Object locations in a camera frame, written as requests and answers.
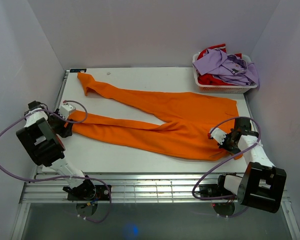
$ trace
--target laundry basket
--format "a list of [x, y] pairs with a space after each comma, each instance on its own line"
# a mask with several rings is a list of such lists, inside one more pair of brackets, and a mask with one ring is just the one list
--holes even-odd
[[[200, 53], [196, 53], [193, 55], [192, 63], [194, 63], [199, 56]], [[242, 54], [242, 59], [245, 60], [247, 63], [251, 62], [250, 57], [247, 55]], [[258, 85], [253, 83], [250, 86], [220, 86], [220, 85], [202, 85], [198, 82], [198, 72], [195, 67], [193, 67], [193, 76], [195, 83], [198, 85], [198, 89], [200, 93], [214, 93], [214, 94], [244, 94], [246, 91], [250, 89], [256, 88]]]

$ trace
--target pile of clothes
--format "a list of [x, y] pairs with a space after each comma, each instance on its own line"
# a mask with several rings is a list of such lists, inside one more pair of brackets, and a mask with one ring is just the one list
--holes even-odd
[[259, 75], [253, 62], [246, 62], [242, 54], [227, 54], [226, 44], [203, 50], [193, 66], [202, 85], [251, 86], [259, 85]]

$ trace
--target white wall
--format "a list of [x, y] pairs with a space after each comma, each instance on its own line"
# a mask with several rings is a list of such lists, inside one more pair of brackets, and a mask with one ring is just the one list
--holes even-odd
[[[33, 100], [52, 106], [63, 74], [27, 0], [0, 0], [0, 131]], [[29, 177], [34, 164], [16, 137], [19, 128], [0, 141], [0, 162]], [[22, 188], [23, 182], [0, 172], [0, 240], [10, 237]]]
[[269, 158], [287, 172], [300, 228], [300, 0], [280, 1], [251, 58], [261, 82], [248, 95], [252, 114]]
[[226, 43], [250, 54], [279, 0], [28, 0], [63, 68], [190, 66]]

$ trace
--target red cloth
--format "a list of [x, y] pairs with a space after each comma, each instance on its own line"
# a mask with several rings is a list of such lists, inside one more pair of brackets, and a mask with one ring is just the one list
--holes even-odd
[[[200, 52], [198, 59], [202, 58], [204, 56], [204, 54], [206, 53], [207, 49], [220, 49], [221, 51], [227, 53], [227, 49], [226, 49], [226, 44], [219, 44], [219, 45], [215, 45], [215, 46], [210, 46], [206, 49], [204, 49], [202, 52]], [[235, 54], [237, 57], [242, 58], [242, 54], [241, 53], [236, 53]], [[235, 86], [234, 84], [230, 84], [230, 83], [226, 83], [224, 81], [222, 81], [219, 78], [214, 77], [212, 74], [206, 73], [204, 75], [198, 75], [198, 82], [202, 85], [217, 85], [217, 86]]]

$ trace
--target orange shirt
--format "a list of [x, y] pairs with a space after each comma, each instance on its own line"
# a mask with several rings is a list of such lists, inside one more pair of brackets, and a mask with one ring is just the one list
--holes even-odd
[[[214, 140], [208, 139], [209, 130], [216, 124], [238, 116], [236, 101], [196, 94], [192, 92], [155, 92], [120, 89], [105, 82], [95, 81], [79, 72], [85, 95], [88, 92], [114, 99], [125, 105], [155, 115], [166, 122], [162, 125], [114, 119], [88, 114], [83, 123], [73, 125], [72, 131], [102, 142], [123, 145], [150, 152], [191, 160], [215, 161], [225, 156]], [[70, 118], [80, 121], [82, 111]], [[234, 120], [220, 128], [226, 133], [234, 126]]]

